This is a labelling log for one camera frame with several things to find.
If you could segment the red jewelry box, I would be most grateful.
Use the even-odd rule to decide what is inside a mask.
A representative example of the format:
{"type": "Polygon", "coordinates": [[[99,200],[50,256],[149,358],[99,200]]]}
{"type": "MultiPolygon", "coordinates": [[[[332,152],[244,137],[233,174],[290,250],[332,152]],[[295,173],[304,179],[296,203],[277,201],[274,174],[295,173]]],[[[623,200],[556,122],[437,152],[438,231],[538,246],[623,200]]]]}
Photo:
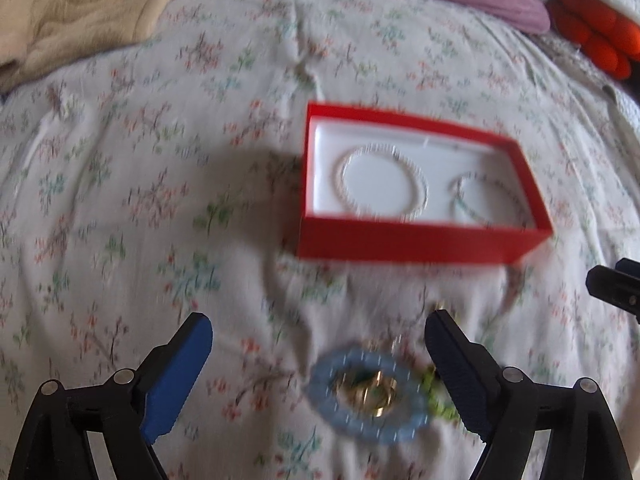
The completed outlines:
{"type": "Polygon", "coordinates": [[[501,264],[518,261],[542,244],[553,226],[535,177],[520,144],[507,136],[431,118],[335,103],[310,102],[306,111],[302,206],[296,256],[311,260],[412,262],[451,264],[501,264]],[[344,214],[316,214],[312,178],[319,170],[312,160],[314,129],[323,119],[344,120],[355,126],[380,126],[413,130],[420,136],[433,133],[455,141],[473,141],[502,151],[510,160],[516,183],[524,192],[533,225],[462,226],[454,223],[358,220],[344,214]]]}

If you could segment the orange plush toy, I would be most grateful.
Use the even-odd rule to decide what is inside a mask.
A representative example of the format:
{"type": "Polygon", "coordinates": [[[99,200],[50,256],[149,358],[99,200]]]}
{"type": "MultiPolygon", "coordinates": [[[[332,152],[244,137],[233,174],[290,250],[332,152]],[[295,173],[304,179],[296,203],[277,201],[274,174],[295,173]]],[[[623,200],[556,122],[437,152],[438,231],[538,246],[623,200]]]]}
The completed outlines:
{"type": "Polygon", "coordinates": [[[602,72],[629,79],[639,68],[639,24],[600,0],[550,0],[556,31],[602,72]]]}

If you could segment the floral bed sheet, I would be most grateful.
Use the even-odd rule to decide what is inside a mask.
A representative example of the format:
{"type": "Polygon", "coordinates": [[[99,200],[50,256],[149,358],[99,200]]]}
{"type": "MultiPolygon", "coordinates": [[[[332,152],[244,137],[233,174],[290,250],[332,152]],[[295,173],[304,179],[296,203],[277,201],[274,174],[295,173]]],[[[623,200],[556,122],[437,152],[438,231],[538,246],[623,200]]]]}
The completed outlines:
{"type": "Polygon", "coordinates": [[[423,376],[436,302],[537,382],[590,376],[639,460],[639,326],[588,295],[639,255],[639,111],[555,35],[442,0],[174,0],[144,44],[1,107],[1,463],[38,387],[137,366],[192,311],[215,342],[173,430],[173,479],[465,479],[482,445],[445,391],[407,443],[340,436],[304,389],[364,344],[423,376]],[[518,263],[296,258],[309,101],[398,110],[518,141],[554,226],[518,263]]]}

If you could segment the beige quilted blanket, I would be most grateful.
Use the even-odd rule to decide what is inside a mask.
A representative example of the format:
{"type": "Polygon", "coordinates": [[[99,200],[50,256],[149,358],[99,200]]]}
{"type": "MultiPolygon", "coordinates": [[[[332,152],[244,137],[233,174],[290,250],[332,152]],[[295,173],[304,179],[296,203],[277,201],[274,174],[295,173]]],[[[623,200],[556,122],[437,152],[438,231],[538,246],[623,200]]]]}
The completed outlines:
{"type": "Polygon", "coordinates": [[[1,0],[1,91],[149,39],[171,0],[1,0]]]}

